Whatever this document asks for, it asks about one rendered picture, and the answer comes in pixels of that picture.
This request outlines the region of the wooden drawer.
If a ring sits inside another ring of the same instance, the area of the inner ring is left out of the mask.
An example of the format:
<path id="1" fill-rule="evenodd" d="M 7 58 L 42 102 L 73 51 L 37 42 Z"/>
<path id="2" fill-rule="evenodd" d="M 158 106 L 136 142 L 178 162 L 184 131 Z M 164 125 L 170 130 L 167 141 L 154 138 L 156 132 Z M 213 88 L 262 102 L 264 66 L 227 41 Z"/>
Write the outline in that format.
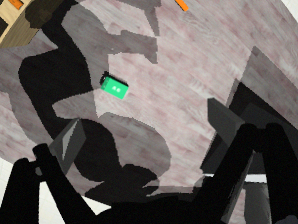
<path id="1" fill-rule="evenodd" d="M 20 1 L 24 5 L 17 10 L 8 0 L 0 0 L 0 48 L 27 46 L 64 0 Z"/>

